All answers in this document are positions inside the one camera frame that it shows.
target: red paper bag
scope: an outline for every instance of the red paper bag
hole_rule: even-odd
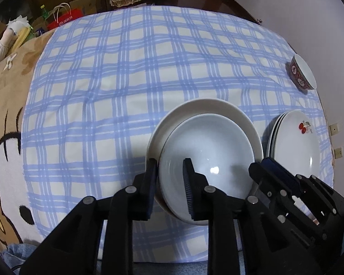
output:
[[[59,9],[60,7],[64,7],[66,9],[65,6],[63,6],[63,4],[66,4],[67,6],[69,6],[70,11],[68,11],[67,13],[63,14],[62,16],[59,17]],[[57,10],[57,17],[55,17],[55,11],[53,12],[53,17],[55,18],[55,20],[52,23],[49,23],[47,28],[48,30],[52,30],[55,29],[59,26],[62,26],[63,24],[66,24],[68,22],[71,22],[72,20],[76,20],[79,17],[84,16],[83,12],[80,9],[71,9],[70,5],[68,3],[61,3],[60,5],[56,6],[55,8],[58,8]]]

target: white bowl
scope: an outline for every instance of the white bowl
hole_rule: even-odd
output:
[[[244,131],[250,141],[255,161],[261,162],[264,156],[261,140],[253,126],[253,123],[245,113],[235,105],[221,99],[197,98],[186,101],[175,107],[166,116],[164,116],[162,120],[160,120],[148,143],[145,167],[150,158],[155,158],[159,161],[167,138],[179,124],[200,114],[218,114],[235,122]],[[257,189],[257,185],[256,183],[253,183],[252,186],[252,193],[254,193]],[[162,209],[170,215],[175,216],[163,199],[159,180],[157,181],[157,190],[154,198]]]
[[[191,117],[171,133],[159,161],[159,180],[168,207],[187,223],[207,225],[206,220],[193,221],[188,211],[182,175],[185,158],[191,158],[195,171],[205,175],[209,185],[237,198],[248,196],[253,151],[243,130],[232,120],[217,114]]]
[[[315,76],[300,55],[294,54],[290,67],[293,77],[297,80],[302,89],[315,90],[317,88]]]

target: stack of plates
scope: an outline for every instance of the stack of plates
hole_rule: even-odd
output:
[[[155,199],[169,214],[190,224],[182,162],[191,158],[197,173],[230,196],[246,198],[256,185],[248,174],[254,161],[261,161],[260,137],[250,119],[236,106],[219,99],[194,99],[176,107],[154,130],[146,162],[159,162]]]
[[[295,110],[280,115],[270,133],[266,157],[272,157],[291,174],[319,176],[320,147],[311,120]]]

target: blue plaid tablecloth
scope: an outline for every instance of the blue plaid tablecloth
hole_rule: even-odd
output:
[[[22,123],[25,180],[43,237],[86,195],[112,196],[144,171],[151,133],[197,97],[237,105],[264,150],[279,114],[299,109],[316,128],[319,178],[333,185],[327,124],[316,91],[299,92],[294,54],[274,32],[222,13],[168,6],[95,14],[59,27],[34,71]],[[208,229],[156,203],[133,228],[135,261],[207,259]]]

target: beige blanket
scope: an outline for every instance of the beige blanket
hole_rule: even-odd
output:
[[[34,68],[53,32],[0,62],[0,251],[11,243],[42,241],[29,209],[20,129]]]

